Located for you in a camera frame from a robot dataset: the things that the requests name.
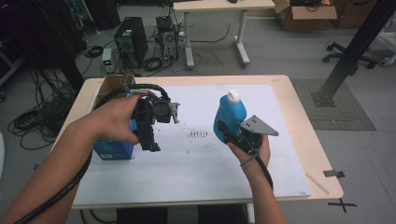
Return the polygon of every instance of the forearm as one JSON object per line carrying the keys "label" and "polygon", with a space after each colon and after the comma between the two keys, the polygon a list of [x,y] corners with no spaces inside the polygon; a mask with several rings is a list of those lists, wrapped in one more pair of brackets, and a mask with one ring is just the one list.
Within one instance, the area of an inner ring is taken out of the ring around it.
{"label": "forearm", "polygon": [[249,179],[257,224],[287,223],[265,176]]}
{"label": "forearm", "polygon": [[[94,127],[85,127],[84,120],[80,120],[70,124],[64,130],[47,159],[8,209],[4,223],[15,223],[32,212],[56,195],[76,176],[96,141],[97,136],[92,128]],[[64,222],[59,219],[67,217],[65,214],[68,214],[75,194],[76,189],[47,210],[43,216],[37,217],[35,221],[39,223],[40,219],[44,218],[41,223]],[[57,218],[57,221],[50,221],[51,219],[48,219],[50,217]]]}

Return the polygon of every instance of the desk leg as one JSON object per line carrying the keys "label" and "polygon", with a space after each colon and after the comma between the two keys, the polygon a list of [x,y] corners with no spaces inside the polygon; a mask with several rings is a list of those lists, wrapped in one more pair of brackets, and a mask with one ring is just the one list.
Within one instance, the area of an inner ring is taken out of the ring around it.
{"label": "desk leg", "polygon": [[194,59],[192,58],[192,49],[191,49],[191,41],[190,41],[190,31],[189,25],[187,24],[187,18],[189,13],[184,13],[184,33],[186,36],[186,46],[184,49],[186,50],[186,65],[188,69],[194,68]]}
{"label": "desk leg", "polygon": [[235,36],[235,43],[236,46],[238,47],[239,54],[241,55],[242,58],[242,66],[246,66],[250,64],[250,59],[248,58],[247,52],[245,50],[244,44],[242,44],[242,38],[244,37],[244,29],[245,29],[245,22],[247,19],[247,11],[243,10],[241,12],[241,21],[239,23],[239,32],[238,36]]}

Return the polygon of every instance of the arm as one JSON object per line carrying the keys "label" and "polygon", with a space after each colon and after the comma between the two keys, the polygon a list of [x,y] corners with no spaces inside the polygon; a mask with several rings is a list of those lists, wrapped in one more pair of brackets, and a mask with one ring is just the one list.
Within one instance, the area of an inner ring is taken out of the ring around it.
{"label": "arm", "polygon": [[[15,223],[57,194],[78,173],[99,138],[137,144],[129,121],[139,95],[113,100],[72,122],[32,179],[9,207],[2,223]],[[77,188],[31,223],[65,223]]]}
{"label": "arm", "polygon": [[[241,163],[250,159],[250,155],[236,147],[234,144],[228,143],[228,146]],[[267,166],[270,156],[271,151],[268,136],[264,135],[262,137],[260,157]],[[256,223],[287,223],[260,165],[255,160],[252,160],[245,163],[242,166],[242,169],[247,176],[247,180],[253,194],[254,216]]]}

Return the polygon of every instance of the chair wheel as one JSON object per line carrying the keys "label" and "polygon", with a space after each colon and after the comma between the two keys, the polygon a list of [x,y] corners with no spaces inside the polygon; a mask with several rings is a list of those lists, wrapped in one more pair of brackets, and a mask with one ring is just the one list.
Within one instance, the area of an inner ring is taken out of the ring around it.
{"label": "chair wheel", "polygon": [[324,57],[324,58],[322,59],[322,61],[323,61],[324,63],[328,63],[328,62],[330,61],[330,58],[329,58],[329,57]]}
{"label": "chair wheel", "polygon": [[368,68],[368,69],[373,69],[373,68],[375,68],[375,63],[369,63],[369,64],[367,64],[367,68]]}
{"label": "chair wheel", "polygon": [[333,46],[333,45],[327,46],[327,50],[333,50],[333,49],[334,49],[334,46]]}

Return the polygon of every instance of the person's right hand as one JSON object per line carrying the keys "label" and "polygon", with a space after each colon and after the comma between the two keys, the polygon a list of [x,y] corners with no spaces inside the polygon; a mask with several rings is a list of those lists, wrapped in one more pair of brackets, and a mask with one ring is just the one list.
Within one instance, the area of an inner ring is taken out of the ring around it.
{"label": "person's right hand", "polygon": [[[264,176],[264,172],[259,163],[256,160],[250,160],[251,155],[247,154],[245,151],[232,143],[227,143],[227,145],[236,158],[238,158],[238,160],[241,162],[241,164],[247,161],[247,163],[242,165],[242,169],[247,176],[247,179],[251,180],[252,178]],[[268,141],[268,135],[266,134],[262,135],[262,146],[260,147],[259,154],[264,164],[268,167],[268,162],[270,161],[271,157],[271,150]]]}

